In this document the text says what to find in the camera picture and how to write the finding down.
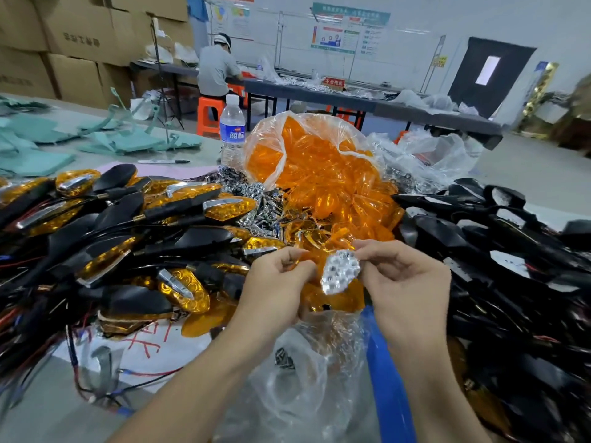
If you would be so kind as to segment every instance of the pink paper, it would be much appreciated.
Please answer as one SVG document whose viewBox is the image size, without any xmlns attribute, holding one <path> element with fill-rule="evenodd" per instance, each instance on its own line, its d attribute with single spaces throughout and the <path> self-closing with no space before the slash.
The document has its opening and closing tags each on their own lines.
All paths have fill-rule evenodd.
<svg viewBox="0 0 591 443">
<path fill-rule="evenodd" d="M 106 165 L 99 166 L 97 170 L 104 172 L 111 169 L 115 165 L 120 165 L 124 162 L 111 162 Z M 134 163 L 138 169 L 138 176 L 143 177 L 147 175 L 160 175 L 163 177 L 170 177 L 172 179 L 190 179 L 207 174 L 212 170 L 217 170 L 218 166 L 187 166 L 186 164 L 179 165 L 146 165 L 141 163 Z"/>
</svg>

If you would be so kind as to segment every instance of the black door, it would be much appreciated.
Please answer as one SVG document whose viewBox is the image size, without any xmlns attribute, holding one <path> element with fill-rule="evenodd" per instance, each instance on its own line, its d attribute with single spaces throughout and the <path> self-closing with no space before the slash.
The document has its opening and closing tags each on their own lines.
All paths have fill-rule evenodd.
<svg viewBox="0 0 591 443">
<path fill-rule="evenodd" d="M 490 118 L 503 102 L 536 48 L 470 37 L 448 95 Z"/>
</svg>

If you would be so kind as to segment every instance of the blue cloth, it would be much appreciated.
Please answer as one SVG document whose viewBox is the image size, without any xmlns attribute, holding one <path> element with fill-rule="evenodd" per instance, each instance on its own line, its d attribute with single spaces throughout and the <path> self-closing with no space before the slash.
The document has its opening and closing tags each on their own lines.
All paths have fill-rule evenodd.
<svg viewBox="0 0 591 443">
<path fill-rule="evenodd" d="M 200 22 L 208 22 L 207 6 L 205 0 L 187 0 L 188 14 Z"/>
<path fill-rule="evenodd" d="M 362 316 L 369 328 L 367 359 L 382 442 L 416 443 L 403 380 L 390 357 L 386 339 L 375 322 L 373 306 L 367 306 Z"/>
</svg>

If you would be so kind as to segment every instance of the plastic water bottle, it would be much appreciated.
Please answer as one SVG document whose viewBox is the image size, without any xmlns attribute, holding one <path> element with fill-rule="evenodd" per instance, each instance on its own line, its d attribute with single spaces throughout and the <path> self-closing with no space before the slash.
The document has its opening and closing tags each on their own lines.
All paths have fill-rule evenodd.
<svg viewBox="0 0 591 443">
<path fill-rule="evenodd" d="M 226 108 L 220 116 L 222 164 L 235 170 L 244 170 L 246 123 L 240 109 L 240 97 L 237 94 L 226 95 Z"/>
</svg>

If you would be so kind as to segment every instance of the yellow sign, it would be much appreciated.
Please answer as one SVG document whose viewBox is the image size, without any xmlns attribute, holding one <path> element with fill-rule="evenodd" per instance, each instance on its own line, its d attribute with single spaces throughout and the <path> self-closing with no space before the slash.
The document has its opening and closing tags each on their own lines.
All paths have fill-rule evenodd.
<svg viewBox="0 0 591 443">
<path fill-rule="evenodd" d="M 438 66 L 439 68 L 443 68 L 447 62 L 447 56 L 438 56 L 433 59 L 431 66 Z"/>
</svg>

